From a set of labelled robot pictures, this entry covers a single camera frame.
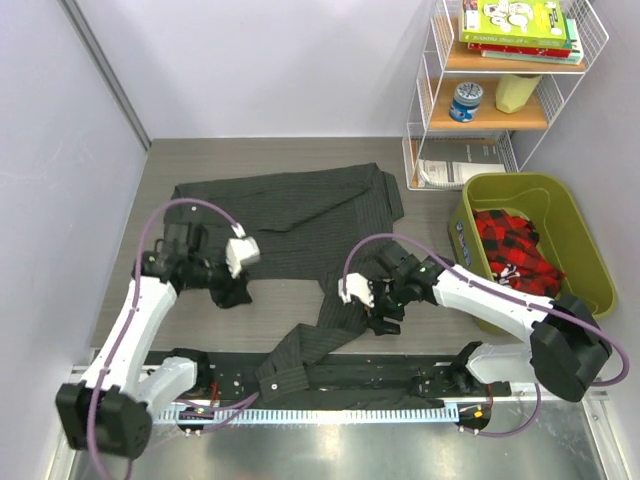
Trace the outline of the grey pinstriped long sleeve shirt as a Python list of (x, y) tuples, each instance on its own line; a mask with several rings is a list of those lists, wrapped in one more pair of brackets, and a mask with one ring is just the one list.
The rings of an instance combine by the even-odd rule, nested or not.
[(338, 281), (345, 267), (377, 279), (376, 240), (347, 258), (357, 243), (389, 233), (404, 215), (396, 178), (374, 164), (303, 173), (183, 183), (174, 198), (215, 204), (255, 238), (261, 259), (252, 280), (315, 280), (324, 293), (315, 325), (298, 324), (258, 367), (264, 402), (309, 387), (307, 367), (355, 340), (367, 329), (363, 307), (344, 303)]

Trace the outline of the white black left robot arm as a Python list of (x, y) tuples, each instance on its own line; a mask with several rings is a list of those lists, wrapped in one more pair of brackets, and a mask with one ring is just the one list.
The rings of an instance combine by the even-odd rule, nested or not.
[(207, 290), (221, 309), (248, 304), (247, 268), (260, 258), (241, 226), (211, 257), (200, 248), (205, 229), (172, 225), (135, 260), (122, 309), (107, 340), (81, 379), (63, 384), (55, 398), (64, 434), (74, 450), (134, 460), (148, 445), (153, 417), (187, 394), (205, 397), (213, 373), (205, 353), (175, 348), (146, 378), (141, 372), (167, 313), (185, 290)]

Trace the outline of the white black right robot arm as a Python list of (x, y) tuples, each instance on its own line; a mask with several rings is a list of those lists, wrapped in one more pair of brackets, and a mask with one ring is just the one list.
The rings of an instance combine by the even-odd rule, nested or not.
[(378, 334), (397, 334), (405, 307), (428, 302), (467, 313), (516, 338), (481, 343), (462, 354), (451, 371), (457, 391), (477, 393), (494, 382), (534, 382), (553, 395), (578, 402), (612, 354), (609, 341), (581, 299), (535, 296), (481, 278), (450, 260), (419, 260), (396, 242), (377, 255), (384, 275), (362, 281), (365, 304)]

